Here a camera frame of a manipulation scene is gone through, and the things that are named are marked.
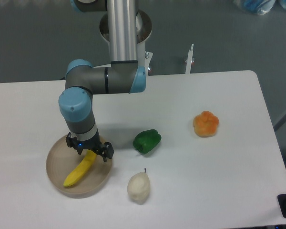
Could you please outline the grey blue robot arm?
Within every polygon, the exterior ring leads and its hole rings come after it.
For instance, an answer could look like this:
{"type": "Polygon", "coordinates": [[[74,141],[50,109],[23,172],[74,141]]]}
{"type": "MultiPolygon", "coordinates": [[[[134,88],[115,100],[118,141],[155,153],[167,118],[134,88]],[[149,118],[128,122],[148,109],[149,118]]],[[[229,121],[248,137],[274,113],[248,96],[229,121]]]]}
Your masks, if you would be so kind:
{"type": "Polygon", "coordinates": [[[111,65],[93,67],[82,59],[68,65],[65,89],[58,100],[69,128],[66,144],[79,154],[91,150],[107,161],[113,157],[114,149],[111,143],[100,141],[92,99],[97,94],[145,90],[145,41],[151,34],[152,23],[136,0],[73,0],[71,5],[81,12],[105,12],[99,29],[109,44],[111,65]]]}

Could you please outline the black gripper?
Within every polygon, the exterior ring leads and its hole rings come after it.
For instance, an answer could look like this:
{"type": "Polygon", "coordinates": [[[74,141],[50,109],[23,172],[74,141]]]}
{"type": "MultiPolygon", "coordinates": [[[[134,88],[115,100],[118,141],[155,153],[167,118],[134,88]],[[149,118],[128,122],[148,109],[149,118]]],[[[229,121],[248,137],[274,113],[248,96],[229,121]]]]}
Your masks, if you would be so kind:
{"type": "Polygon", "coordinates": [[[83,150],[87,149],[93,151],[96,155],[101,156],[103,162],[107,162],[108,159],[112,159],[114,154],[112,144],[110,142],[101,143],[98,133],[88,140],[79,140],[77,137],[72,137],[71,132],[69,132],[66,135],[65,140],[67,147],[76,150],[78,155],[81,155],[83,150]]]}

